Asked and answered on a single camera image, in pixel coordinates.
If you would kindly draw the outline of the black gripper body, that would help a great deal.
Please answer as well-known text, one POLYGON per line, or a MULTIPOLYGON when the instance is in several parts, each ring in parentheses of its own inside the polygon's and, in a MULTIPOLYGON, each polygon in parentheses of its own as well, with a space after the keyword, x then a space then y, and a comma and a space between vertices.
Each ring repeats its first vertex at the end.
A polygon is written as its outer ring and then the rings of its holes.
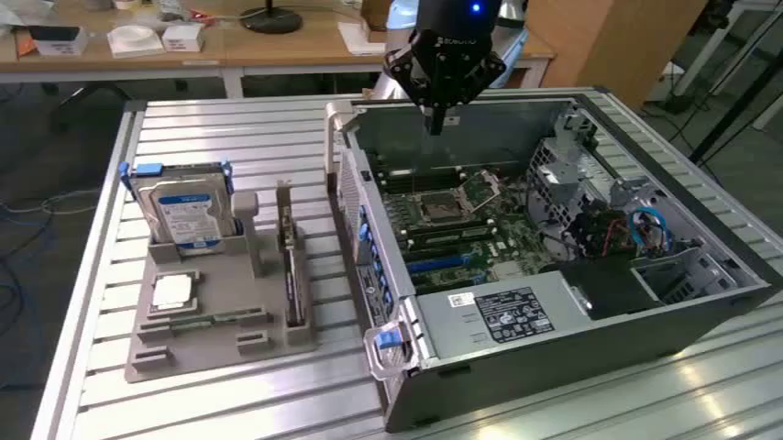
POLYGON ((493 51, 492 32, 498 13, 496 1, 421 1, 410 47, 433 83, 436 108, 436 62, 441 55, 493 51))

